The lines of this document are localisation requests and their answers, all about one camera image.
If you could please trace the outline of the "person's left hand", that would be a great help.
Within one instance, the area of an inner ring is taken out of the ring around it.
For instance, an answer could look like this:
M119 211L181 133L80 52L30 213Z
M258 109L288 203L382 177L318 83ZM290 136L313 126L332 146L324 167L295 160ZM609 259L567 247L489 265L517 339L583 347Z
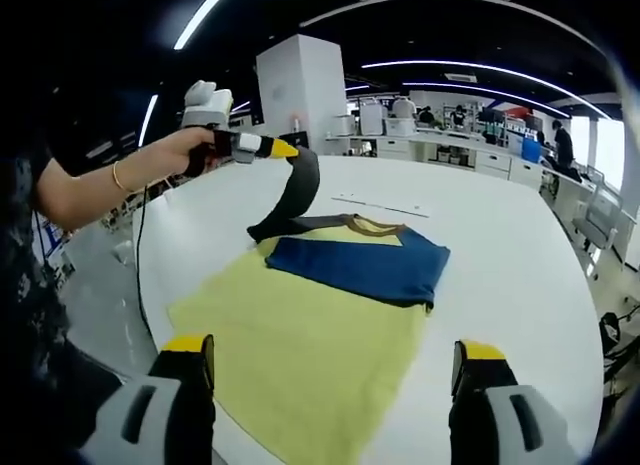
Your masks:
M189 166L191 150L204 144L214 144L214 133L201 127L184 128L160 139L156 148L164 175L183 174Z

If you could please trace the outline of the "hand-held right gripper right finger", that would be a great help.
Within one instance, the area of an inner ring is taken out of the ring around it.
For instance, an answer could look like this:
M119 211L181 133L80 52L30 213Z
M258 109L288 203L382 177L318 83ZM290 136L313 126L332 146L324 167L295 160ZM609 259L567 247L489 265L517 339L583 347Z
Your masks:
M453 464L574 464L566 420L520 384L496 347L454 346L449 412Z

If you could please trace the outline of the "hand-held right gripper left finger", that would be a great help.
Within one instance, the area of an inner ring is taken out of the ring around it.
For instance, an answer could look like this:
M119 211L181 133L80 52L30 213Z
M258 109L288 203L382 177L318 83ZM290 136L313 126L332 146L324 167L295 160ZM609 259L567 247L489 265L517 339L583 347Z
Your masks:
M98 410L85 464L210 464L216 410L214 336L167 342L149 372Z

